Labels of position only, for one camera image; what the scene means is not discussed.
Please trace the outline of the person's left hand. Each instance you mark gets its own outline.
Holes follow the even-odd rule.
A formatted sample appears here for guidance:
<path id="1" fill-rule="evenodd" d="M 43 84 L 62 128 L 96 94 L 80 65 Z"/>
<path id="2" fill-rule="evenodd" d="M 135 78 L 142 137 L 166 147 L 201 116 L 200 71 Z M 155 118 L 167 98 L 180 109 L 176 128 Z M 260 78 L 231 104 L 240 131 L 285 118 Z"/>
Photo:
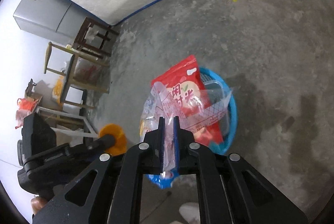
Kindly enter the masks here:
<path id="1" fill-rule="evenodd" d="M 40 196 L 34 197 L 30 201 L 32 211 L 33 211 L 33 215 L 36 215 L 44 206 L 46 206 L 47 203 L 48 203 L 48 201 L 43 197 L 40 197 Z"/>

